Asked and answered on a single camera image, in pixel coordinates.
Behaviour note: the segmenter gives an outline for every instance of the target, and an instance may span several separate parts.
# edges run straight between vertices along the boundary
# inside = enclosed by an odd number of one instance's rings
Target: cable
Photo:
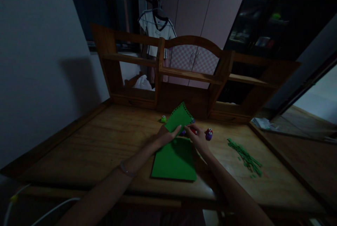
[[[66,200],[64,202],[62,202],[61,204],[57,205],[56,207],[54,207],[52,210],[50,210],[48,213],[46,213],[44,216],[42,216],[39,220],[37,220],[36,222],[34,222],[32,224],[32,226],[35,226],[36,224],[38,224],[43,218],[45,218],[47,215],[49,215],[50,213],[52,213],[54,210],[58,209],[59,207],[61,207],[62,205],[64,205],[65,203],[69,202],[69,201],[73,201],[73,200],[80,200],[80,198],[71,198],[69,200]]]
[[[10,199],[10,203],[8,205],[8,208],[7,208],[7,211],[6,211],[6,214],[5,214],[5,219],[4,219],[4,226],[7,226],[8,225],[8,220],[9,220],[9,215],[11,213],[11,210],[12,210],[12,207],[13,207],[13,202],[15,202],[18,198],[17,198],[17,195],[19,193],[21,193],[24,189],[26,189],[27,187],[29,187],[30,184],[24,186],[23,188],[21,188],[19,191],[16,192],[15,195],[13,195]]]
[[[6,214],[5,214],[5,219],[4,219],[4,226],[7,226],[8,225],[8,220],[9,220],[9,215],[11,213],[11,210],[12,210],[12,207],[13,207],[13,204],[16,202],[16,200],[18,199],[17,195],[19,193],[21,193],[24,189],[26,189],[27,187],[29,187],[30,184],[24,186],[23,188],[21,188],[19,191],[16,192],[15,195],[13,195],[10,199],[10,203],[8,205],[8,208],[7,208],[7,211],[6,211]],[[56,209],[58,209],[59,207],[61,207],[62,205],[64,205],[65,203],[68,203],[69,201],[78,201],[80,200],[80,198],[71,198],[71,199],[68,199],[64,202],[62,202],[61,204],[57,205],[56,207],[54,207],[53,209],[51,209],[48,213],[46,213],[45,215],[43,215],[42,217],[40,217],[40,219],[38,219],[36,222],[34,222],[32,224],[32,226],[35,226],[36,224],[38,224],[42,219],[44,219],[47,215],[49,215],[50,213],[52,213],[53,211],[55,211]]]

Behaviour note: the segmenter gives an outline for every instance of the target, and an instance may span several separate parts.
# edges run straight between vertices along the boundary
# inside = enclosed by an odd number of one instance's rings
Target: window
[[[73,0],[90,51],[96,51],[90,23],[124,32],[139,33],[138,0]],[[117,42],[118,51],[139,51],[138,44]]]

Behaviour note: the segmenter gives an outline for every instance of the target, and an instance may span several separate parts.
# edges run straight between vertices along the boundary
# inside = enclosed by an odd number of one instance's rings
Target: bracelet
[[[136,177],[137,176],[137,173],[131,173],[131,172],[129,172],[129,171],[127,171],[126,169],[125,169],[125,167],[124,167],[124,160],[122,160],[121,162],[120,162],[120,168],[121,168],[121,170],[122,170],[122,172],[123,173],[125,173],[126,175],[128,175],[129,177]]]

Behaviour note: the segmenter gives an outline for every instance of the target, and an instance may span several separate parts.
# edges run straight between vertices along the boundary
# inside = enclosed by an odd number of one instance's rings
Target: plastic bag
[[[279,126],[275,127],[273,123],[270,123],[268,119],[263,118],[253,118],[252,122],[258,127],[262,128],[265,130],[273,130],[273,131],[278,131]]]
[[[133,88],[143,89],[143,90],[150,90],[154,91],[155,88],[152,89],[150,82],[147,79],[146,75],[142,75],[140,78],[137,79],[137,82],[134,84]]]

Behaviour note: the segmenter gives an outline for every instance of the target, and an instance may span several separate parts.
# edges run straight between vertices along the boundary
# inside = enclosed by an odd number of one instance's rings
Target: white shirt
[[[169,18],[155,15],[152,10],[145,10],[139,17],[138,22],[147,36],[155,38],[163,37],[165,40],[177,37]],[[157,56],[157,49],[158,47],[148,46],[147,53],[155,57]],[[164,58],[167,58],[167,49],[165,49]]]

